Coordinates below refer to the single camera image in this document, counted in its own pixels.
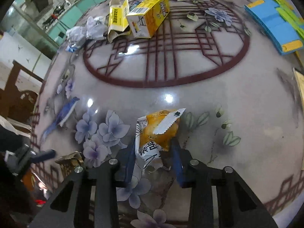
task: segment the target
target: blue plastic object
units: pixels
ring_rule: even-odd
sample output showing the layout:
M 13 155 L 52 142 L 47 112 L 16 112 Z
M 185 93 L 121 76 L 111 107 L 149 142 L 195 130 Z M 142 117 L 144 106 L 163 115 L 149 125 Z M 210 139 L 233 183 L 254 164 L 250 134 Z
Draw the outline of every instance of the blue plastic object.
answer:
M 286 55 L 304 48 L 303 43 L 300 47 L 284 48 L 284 45 L 302 39 L 295 29 L 286 22 L 276 10 L 280 5 L 274 0 L 262 0 L 261 4 L 245 5 L 245 10 L 258 22 L 264 29 L 265 33 L 270 37 L 274 46 L 281 55 Z

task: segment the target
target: brown wooden furniture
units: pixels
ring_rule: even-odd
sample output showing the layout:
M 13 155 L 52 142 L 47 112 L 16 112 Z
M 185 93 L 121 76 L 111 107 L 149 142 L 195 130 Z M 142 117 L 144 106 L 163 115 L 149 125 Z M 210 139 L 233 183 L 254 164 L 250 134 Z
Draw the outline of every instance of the brown wooden furniture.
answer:
M 16 81 L 21 70 L 40 82 L 43 82 L 43 79 L 15 60 L 13 60 L 13 65 L 5 89 L 0 89 L 0 115 L 27 123 L 38 95 L 31 90 L 19 91 L 15 85 Z

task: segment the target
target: bird illustration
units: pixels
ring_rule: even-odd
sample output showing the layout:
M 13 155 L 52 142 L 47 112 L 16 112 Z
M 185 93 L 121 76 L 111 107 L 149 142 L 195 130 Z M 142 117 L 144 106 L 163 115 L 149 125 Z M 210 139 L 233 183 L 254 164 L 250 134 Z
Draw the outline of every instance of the bird illustration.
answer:
M 47 138 L 47 136 L 57 128 L 57 126 L 59 125 L 60 127 L 62 127 L 64 125 L 64 123 L 66 122 L 66 120 L 70 117 L 70 115 L 72 114 L 72 112 L 75 109 L 75 106 L 77 104 L 77 102 L 79 101 L 79 98 L 74 97 L 71 99 L 70 102 L 68 102 L 67 104 L 65 104 L 61 111 L 58 113 L 56 120 L 52 122 L 52 124 L 50 126 L 47 127 L 47 129 L 43 132 L 41 139 L 40 139 L 40 145 L 42 143 L 45 142 L 45 139 Z

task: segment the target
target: metal screw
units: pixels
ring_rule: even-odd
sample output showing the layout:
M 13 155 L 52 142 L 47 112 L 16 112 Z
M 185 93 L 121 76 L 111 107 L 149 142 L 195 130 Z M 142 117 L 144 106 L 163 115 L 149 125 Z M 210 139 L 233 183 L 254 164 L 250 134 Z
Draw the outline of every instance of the metal screw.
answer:
M 224 168 L 224 170 L 225 170 L 226 173 L 232 173 L 233 172 L 233 169 L 230 166 L 226 166 Z
M 117 159 L 110 159 L 109 164 L 117 164 L 118 160 Z
M 197 159 L 191 159 L 190 164 L 195 166 L 199 164 L 199 161 Z
M 80 173 L 80 172 L 83 171 L 83 167 L 77 166 L 77 167 L 75 167 L 74 171 L 75 171 L 76 173 Z

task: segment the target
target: barcode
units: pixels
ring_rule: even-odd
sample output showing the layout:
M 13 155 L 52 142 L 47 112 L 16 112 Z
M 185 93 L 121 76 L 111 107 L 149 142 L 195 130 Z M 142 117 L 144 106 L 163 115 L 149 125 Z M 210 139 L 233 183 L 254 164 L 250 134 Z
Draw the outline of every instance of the barcode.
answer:
M 136 7 L 131 11 L 131 13 L 145 13 L 148 9 L 148 7 Z
M 127 13 L 128 13 L 128 12 L 127 12 L 127 8 L 125 7 L 123 16 L 126 17 L 126 16 L 127 16 Z

